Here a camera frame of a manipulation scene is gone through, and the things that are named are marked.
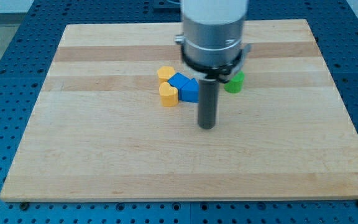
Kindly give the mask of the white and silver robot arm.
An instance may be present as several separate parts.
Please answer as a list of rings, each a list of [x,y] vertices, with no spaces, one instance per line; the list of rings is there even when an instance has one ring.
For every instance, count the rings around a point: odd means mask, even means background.
[[[248,0],[180,1],[182,33],[175,37],[181,59],[199,83],[198,126],[212,129],[219,85],[229,83],[250,52],[242,45]]]

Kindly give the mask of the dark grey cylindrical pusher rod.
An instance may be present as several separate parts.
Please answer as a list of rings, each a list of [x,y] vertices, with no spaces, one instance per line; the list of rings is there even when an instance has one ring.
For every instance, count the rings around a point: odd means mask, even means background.
[[[212,129],[216,125],[218,96],[218,81],[199,81],[198,126],[202,129]]]

